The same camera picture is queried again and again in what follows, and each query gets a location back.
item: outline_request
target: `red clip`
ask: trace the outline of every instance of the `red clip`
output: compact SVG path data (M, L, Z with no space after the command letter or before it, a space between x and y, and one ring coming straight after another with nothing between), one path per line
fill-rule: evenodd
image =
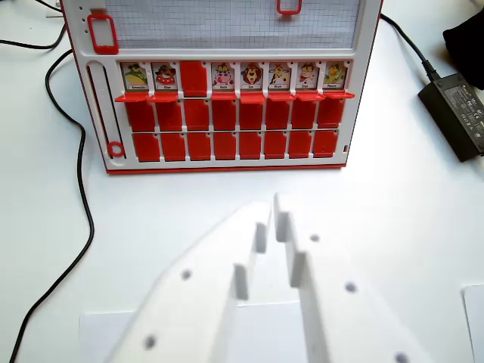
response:
M94 34L94 30L92 29L93 20L109 20L111 25L111 33L113 35L113 45L97 44L96 35ZM119 53L118 38L116 37L116 29L114 28L114 22L112 17L103 13L90 14L88 15L88 26L89 26L89 31L91 32L92 46L94 47L94 51L96 53L98 54L118 54Z
M279 101L292 101L296 96L292 96L290 92L269 92L269 100L274 102Z
M262 92L240 92L240 102L242 104L263 104L265 96Z
M282 10L281 9L281 0L277 0L278 2L278 13L282 15L296 15L301 12L301 7L303 6L303 0L299 0L299 3L297 5L297 9L293 10Z
M342 91L324 91L324 95L332 100L343 100L344 98L355 98L353 93Z
M114 147L117 146L121 149L119 153L114 151ZM107 145L107 152L112 157L124 157L124 146L119 141L112 141Z
M155 92L153 96L148 97L147 101L161 104L166 102L175 102L178 100L178 92Z
M142 102L146 101L148 92L126 92L123 96L119 96L115 102Z
M296 91L296 97L301 101L322 101L326 98L318 91Z
M237 100L235 92L213 92L212 99L216 101L232 101Z

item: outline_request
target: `black cable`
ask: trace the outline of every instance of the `black cable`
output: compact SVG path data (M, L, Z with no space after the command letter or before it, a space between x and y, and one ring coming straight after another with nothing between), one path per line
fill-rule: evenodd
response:
M57 8L53 7L52 5L49 5L46 2L43 2L42 0L34 0L34 1L36 1L39 4L42 4L42 5L50 8L50 9L52 9L52 10L62 12L61 9L57 9ZM20 43L20 42L12 42L11 40L1 40L1 39L0 39L0 44L13 45L15 47L28 48L28 49L54 49L61 42L62 37L64 36L64 33L65 32L66 32L66 24L64 24L64 26L62 26L62 30L60 31L60 35L57 38L57 40L55 42L53 42L52 44L50 44L50 45L34 45L34 44L26 44L26 43Z
M12 42L11 40L1 40L0 39L0 44L6 44L6 45L14 45L16 47L21 47L21 48L28 48L28 49L54 49L56 48L59 43L62 40L62 37L64 36L64 33L66 32L66 24L62 26L62 30L60 31L60 34L55 42L53 42L50 45L33 45L33 44L26 44L26 43L19 43L19 42Z
M35 1L38 2L39 4L42 4L42 5L50 8L50 9L52 9L52 10L59 11L60 13L62 12L61 9L57 9L57 8L53 7L52 5L50 5L50 4L47 4L46 2L43 2L42 0L35 0Z
M66 111L62 109L61 106L57 103L55 100L52 91L51 91L51 86L49 84L51 74L54 71L54 69L59 65L59 63L67 57L69 54L71 54L73 51L70 49L69 51L66 51L64 54L62 54L59 59L57 59L54 64L51 65L49 70L47 71L47 74L45 75L45 88L47 89L47 94L49 98L51 99L52 103L54 104L55 108L62 113L71 123L76 125L80 130L81 130L81 140L79 142L79 149L77 152L77 184L79 186L79 193L81 194L81 199L82 199L82 205L84 206L84 211L85 215L87 216L88 223L89 223L89 237L87 242L85 243L84 248L82 248L82 251L77 255L76 259L69 265L69 267L64 271L64 273L48 288L48 290L36 301L35 304L29 309L27 314L25 315L25 318L23 318L22 325L20 326L20 331L17 336L17 340L15 341L15 346L12 351L11 357L10 357L10 363L15 363L15 358L17 357L20 344L22 343L22 338L23 334L25 333L26 326L29 322L30 317L34 313L34 311L45 301L45 299L48 298L48 296L55 290L55 288L62 282L62 280L76 267L77 263L81 260L81 258L85 255L87 252L88 248L91 246L92 239L94 238L94 221L92 220L92 215L91 211L89 209L89 204L87 197L85 195L85 189L84 189L84 183L82 181L82 152L84 151L84 143L85 143L85 129L84 127L75 121L71 116L69 116Z
M390 19L384 14L380 14L380 18L382 20L385 20L388 24L393 26L397 32L399 32L400 36L408 43L408 45L411 46L411 48L417 53L418 57L422 60L422 65L423 68L425 69L425 72L427 72L427 77L429 77L430 81L436 81L437 79L440 79L439 74L437 71L432 67L432 64L424 57L420 49L411 41L410 38L405 34L405 32L402 30L400 25L398 25L394 20Z

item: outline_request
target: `grid paper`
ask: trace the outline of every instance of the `grid paper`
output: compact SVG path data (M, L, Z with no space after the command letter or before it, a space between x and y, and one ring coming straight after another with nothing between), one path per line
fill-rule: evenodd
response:
M360 0L106 0L121 48L351 48ZM281 0L294 9L297 0Z

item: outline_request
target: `power adapter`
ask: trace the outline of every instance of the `power adapter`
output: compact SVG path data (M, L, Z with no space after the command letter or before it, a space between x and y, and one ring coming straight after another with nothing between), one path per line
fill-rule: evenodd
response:
M418 97L460 161L484 154L484 105L460 73L431 81Z

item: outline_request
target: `white paper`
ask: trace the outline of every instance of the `white paper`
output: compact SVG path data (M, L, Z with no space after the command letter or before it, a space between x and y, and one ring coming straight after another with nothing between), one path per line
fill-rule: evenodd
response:
M121 48L351 48L360 0L106 0ZM297 8L298 1L281 1Z
M475 363L484 363L484 285L464 289L467 323Z
M306 363L299 302L241 306L228 347L228 363ZM80 363L103 363L132 312L84 314L79 332Z

